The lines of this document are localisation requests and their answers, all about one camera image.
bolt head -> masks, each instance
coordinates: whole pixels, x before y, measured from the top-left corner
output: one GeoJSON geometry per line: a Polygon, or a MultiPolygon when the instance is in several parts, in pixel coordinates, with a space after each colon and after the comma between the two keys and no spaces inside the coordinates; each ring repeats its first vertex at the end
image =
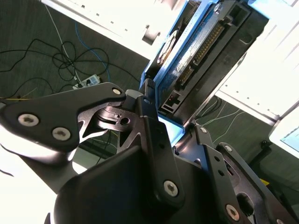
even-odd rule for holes
{"type": "Polygon", "coordinates": [[[230,153],[233,151],[231,147],[225,146],[225,149],[228,150],[230,153]]]}
{"type": "Polygon", "coordinates": [[[172,181],[165,181],[164,184],[164,190],[167,194],[169,194],[170,196],[172,197],[175,197],[178,195],[178,188],[177,186],[175,185],[174,182],[172,181]]]}
{"type": "Polygon", "coordinates": [[[151,102],[148,99],[144,98],[143,100],[144,100],[145,103],[151,104],[151,102]]]}
{"type": "Polygon", "coordinates": [[[118,89],[116,88],[113,88],[112,91],[117,94],[117,95],[120,95],[121,94],[121,91],[119,91],[118,89]]]}
{"type": "Polygon", "coordinates": [[[207,133],[207,130],[204,127],[200,127],[200,130],[205,134],[207,133]]]}
{"type": "Polygon", "coordinates": [[[52,131],[52,135],[59,141],[67,141],[71,137],[70,131],[64,127],[54,128],[54,130],[52,131]]]}
{"type": "Polygon", "coordinates": [[[280,219],[276,220],[277,224],[284,224],[283,221],[281,221],[280,219]]]}
{"type": "Polygon", "coordinates": [[[235,221],[239,221],[240,220],[240,215],[238,213],[238,211],[234,208],[234,206],[227,204],[225,206],[226,212],[228,213],[229,217],[231,217],[233,220],[235,221]]]}
{"type": "Polygon", "coordinates": [[[22,114],[18,117],[18,121],[21,125],[26,127],[33,127],[39,123],[37,116],[29,113],[22,114]]]}

bright light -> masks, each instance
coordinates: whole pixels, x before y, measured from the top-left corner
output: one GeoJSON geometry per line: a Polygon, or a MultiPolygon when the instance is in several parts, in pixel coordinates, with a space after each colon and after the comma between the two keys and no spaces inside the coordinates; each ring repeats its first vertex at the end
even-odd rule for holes
{"type": "Polygon", "coordinates": [[[56,194],[20,159],[0,146],[0,223],[42,224],[56,194]]]}

metal plate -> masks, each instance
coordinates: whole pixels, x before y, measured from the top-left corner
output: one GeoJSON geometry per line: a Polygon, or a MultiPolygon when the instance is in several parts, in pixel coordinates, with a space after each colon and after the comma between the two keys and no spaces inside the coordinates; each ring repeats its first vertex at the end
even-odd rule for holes
{"type": "Polygon", "coordinates": [[[299,2],[269,21],[216,95],[274,125],[299,102],[299,2]]]}
{"type": "Polygon", "coordinates": [[[132,51],[151,59],[185,7],[186,0],[42,0],[132,51]],[[152,39],[150,45],[142,39],[152,39]]]}

black mechanical arm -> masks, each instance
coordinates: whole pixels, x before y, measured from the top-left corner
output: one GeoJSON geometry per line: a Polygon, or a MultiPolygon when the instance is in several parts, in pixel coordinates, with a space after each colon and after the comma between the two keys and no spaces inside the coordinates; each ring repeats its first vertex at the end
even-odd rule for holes
{"type": "Polygon", "coordinates": [[[296,223],[230,145],[214,148],[204,127],[190,125],[173,151],[154,88],[149,79],[140,92],[104,83],[0,111],[1,145],[45,182],[63,176],[80,142],[120,131],[115,156],[56,189],[52,224],[296,223]]]}

wire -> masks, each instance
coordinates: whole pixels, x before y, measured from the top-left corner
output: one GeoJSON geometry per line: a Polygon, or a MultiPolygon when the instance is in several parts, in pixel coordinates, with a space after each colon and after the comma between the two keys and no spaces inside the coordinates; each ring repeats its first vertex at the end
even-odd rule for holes
{"type": "MultiPolygon", "coordinates": [[[[217,116],[214,118],[214,119],[216,119],[216,118],[218,118],[219,117],[219,115],[221,114],[221,112],[223,111],[223,109],[224,109],[224,107],[225,107],[225,105],[226,105],[226,102],[225,102],[225,104],[223,105],[223,107],[221,108],[221,110],[219,111],[219,113],[217,114],[217,116]]],[[[213,122],[213,120],[214,119],[212,119],[212,120],[209,120],[208,122],[206,122],[205,124],[203,124],[202,126],[204,126],[204,125],[207,125],[207,124],[209,124],[210,122],[213,122]]]]}
{"type": "Polygon", "coordinates": [[[105,145],[105,148],[104,148],[104,150],[106,150],[106,148],[107,148],[107,145],[109,145],[109,144],[110,144],[110,141],[111,141],[111,130],[109,131],[109,136],[108,136],[108,139],[107,139],[107,141],[106,141],[106,145],[105,145]]]}
{"type": "MultiPolygon", "coordinates": [[[[93,139],[94,141],[99,141],[99,142],[104,142],[104,143],[107,143],[107,142],[105,142],[105,141],[102,141],[102,140],[99,140],[99,139],[93,139]]],[[[114,148],[116,148],[117,149],[117,147],[114,145],[114,144],[112,144],[112,143],[108,143],[109,145],[111,145],[111,146],[113,146],[114,148]]]]}
{"type": "MultiPolygon", "coordinates": [[[[90,50],[94,55],[96,55],[96,57],[98,58],[98,60],[99,60],[100,62],[103,63],[103,61],[102,61],[102,59],[100,58],[100,56],[98,56],[98,54],[97,54],[93,49],[91,49],[90,47],[88,47],[88,46],[83,42],[83,40],[80,38],[77,21],[75,21],[75,30],[76,30],[76,34],[77,34],[77,37],[78,37],[80,43],[81,43],[86,49],[90,50]]],[[[108,70],[108,65],[106,66],[104,63],[103,63],[103,65],[104,65],[105,68],[106,68],[106,71],[107,71],[107,74],[108,74],[108,81],[110,82],[110,74],[109,74],[109,70],[108,70]]]]}
{"type": "MultiPolygon", "coordinates": [[[[106,57],[107,57],[107,61],[106,61],[105,63],[107,63],[107,64],[109,64],[109,65],[112,65],[112,66],[115,66],[116,68],[118,68],[118,69],[120,69],[120,70],[122,70],[122,71],[128,73],[134,80],[136,80],[136,81],[139,83],[139,80],[138,80],[137,78],[135,78],[130,72],[128,72],[127,70],[125,70],[124,68],[122,68],[122,67],[120,67],[120,66],[118,66],[118,65],[116,65],[116,64],[110,63],[110,61],[109,61],[109,56],[108,56],[108,54],[107,54],[103,49],[101,49],[101,48],[92,48],[92,49],[97,49],[97,50],[102,51],[102,52],[106,55],[106,57]]],[[[76,56],[77,53],[76,53],[75,46],[74,46],[74,44],[71,43],[71,42],[64,42],[64,43],[61,45],[61,50],[60,50],[59,48],[57,48],[57,47],[55,47],[55,46],[53,46],[53,45],[51,45],[51,44],[48,44],[48,43],[46,43],[46,42],[44,42],[44,41],[42,41],[42,40],[39,40],[39,39],[34,39],[34,40],[29,44],[29,46],[27,47],[27,49],[25,49],[25,50],[24,50],[24,49],[5,50],[5,51],[0,52],[0,54],[4,54],[4,53],[8,53],[8,52],[18,52],[18,51],[25,51],[23,57],[22,57],[21,59],[19,59],[17,62],[15,62],[15,63],[11,66],[11,68],[9,68],[9,69],[7,69],[7,70],[1,70],[0,73],[1,73],[1,72],[8,72],[8,71],[11,71],[11,70],[12,70],[12,69],[13,69],[13,68],[14,68],[20,61],[22,61],[22,60],[26,57],[26,55],[28,54],[28,52],[38,53],[38,54],[41,54],[41,55],[44,55],[44,56],[51,57],[51,58],[52,58],[52,62],[53,62],[53,64],[58,68],[58,74],[59,74],[60,78],[61,78],[62,80],[64,80],[64,81],[71,81],[71,80],[74,78],[74,76],[75,76],[75,74],[72,73],[72,72],[69,70],[69,66],[70,66],[70,65],[73,65],[73,66],[74,66],[74,70],[77,70],[77,71],[79,71],[80,73],[82,73],[82,74],[84,74],[84,75],[91,76],[91,75],[94,75],[95,72],[93,72],[93,73],[91,73],[91,74],[86,73],[86,72],[80,70],[77,66],[75,66],[75,63],[83,63],[83,62],[90,62],[90,63],[92,63],[92,62],[96,62],[96,63],[98,63],[98,62],[99,62],[99,61],[97,61],[97,60],[79,60],[80,57],[82,57],[84,54],[88,53],[90,50],[86,50],[86,51],[82,52],[79,56],[76,56]],[[32,45],[33,45],[34,42],[40,42],[40,43],[43,43],[43,44],[45,44],[45,45],[47,45],[47,46],[49,46],[49,47],[55,49],[58,53],[55,53],[54,55],[50,55],[50,54],[43,53],[43,52],[39,52],[39,51],[36,51],[36,50],[30,50],[30,48],[32,47],[32,45]],[[63,49],[63,46],[64,46],[65,44],[70,44],[70,45],[73,47],[73,49],[74,49],[74,58],[73,58],[73,59],[68,58],[68,57],[64,54],[64,52],[63,52],[62,49],[63,49]],[[63,78],[62,74],[60,73],[60,70],[61,70],[61,69],[67,69],[68,72],[71,74],[71,78],[70,78],[70,79],[63,78]]],[[[105,73],[105,72],[106,72],[106,68],[105,68],[104,70],[102,70],[101,72],[96,73],[96,75],[99,76],[99,75],[102,75],[102,74],[105,73]]]]}
{"type": "Polygon", "coordinates": [[[117,133],[115,133],[114,131],[111,131],[111,133],[114,134],[118,138],[117,133]]]}
{"type": "Polygon", "coordinates": [[[20,90],[20,88],[21,88],[23,85],[25,85],[27,82],[29,82],[29,81],[31,81],[31,80],[34,80],[34,79],[40,79],[40,80],[45,81],[45,82],[48,84],[48,86],[50,87],[50,89],[51,89],[51,91],[52,91],[52,94],[54,93],[52,86],[50,85],[50,83],[49,83],[46,79],[44,79],[44,78],[40,78],[40,77],[33,77],[33,78],[30,78],[30,79],[26,80],[25,82],[23,82],[23,83],[19,86],[19,88],[18,88],[13,94],[11,94],[11,95],[8,96],[8,97],[3,97],[2,99],[10,99],[11,97],[13,97],[13,96],[20,90]]]}
{"type": "Polygon", "coordinates": [[[231,116],[231,115],[234,115],[234,114],[238,113],[239,111],[240,111],[240,109],[237,110],[236,112],[233,112],[233,113],[231,113],[231,114],[225,115],[225,116],[223,116],[223,117],[215,118],[215,119],[213,119],[213,120],[207,122],[205,125],[211,124],[211,123],[212,123],[213,121],[215,121],[215,120],[219,120],[219,119],[222,119],[222,118],[227,118],[227,117],[229,117],[229,116],[231,116]]]}
{"type": "Polygon", "coordinates": [[[213,103],[211,106],[209,106],[200,117],[202,117],[212,106],[214,106],[216,103],[218,103],[218,99],[216,99],[215,103],[213,103]]]}
{"type": "Polygon", "coordinates": [[[26,94],[25,94],[24,96],[22,96],[20,99],[23,99],[24,97],[28,96],[29,94],[31,94],[32,92],[34,92],[36,89],[37,89],[37,87],[34,88],[33,90],[31,90],[29,93],[26,93],[26,94]]]}
{"type": "Polygon", "coordinates": [[[29,99],[8,98],[8,99],[5,99],[5,100],[29,100],[29,99]]]}
{"type": "Polygon", "coordinates": [[[241,112],[241,113],[237,114],[237,115],[234,117],[234,119],[232,120],[232,122],[230,123],[230,125],[228,126],[226,132],[225,132],[224,134],[220,135],[218,138],[216,138],[216,139],[213,141],[213,143],[215,143],[219,138],[221,138],[221,137],[223,137],[224,135],[226,135],[226,133],[229,131],[229,129],[230,129],[230,127],[232,126],[232,124],[233,124],[233,122],[235,121],[235,119],[236,119],[239,115],[241,115],[241,114],[243,114],[243,113],[245,113],[245,112],[241,112]]]}
{"type": "MultiPolygon", "coordinates": [[[[51,15],[51,12],[49,11],[49,9],[48,9],[48,7],[47,7],[46,5],[45,5],[45,7],[46,7],[46,10],[48,11],[48,14],[49,14],[51,20],[52,20],[52,23],[53,23],[53,25],[54,25],[54,27],[55,27],[55,30],[56,30],[56,32],[57,32],[57,34],[58,34],[59,40],[60,40],[60,42],[61,42],[61,44],[62,44],[62,48],[63,48],[63,50],[64,50],[66,56],[67,56],[68,58],[70,58],[69,55],[68,55],[68,53],[66,52],[66,49],[65,49],[65,47],[64,47],[64,43],[63,43],[63,41],[62,41],[62,39],[61,39],[61,36],[60,36],[60,33],[59,33],[58,28],[57,28],[57,26],[56,26],[56,23],[55,23],[54,20],[53,20],[53,17],[52,17],[52,15],[51,15]]],[[[82,81],[81,81],[81,79],[80,79],[80,77],[79,77],[79,75],[78,75],[78,73],[77,73],[77,71],[76,71],[76,69],[75,69],[74,66],[73,66],[73,68],[74,68],[74,70],[75,70],[75,74],[76,74],[77,79],[79,80],[80,83],[82,83],[82,81]]]]}

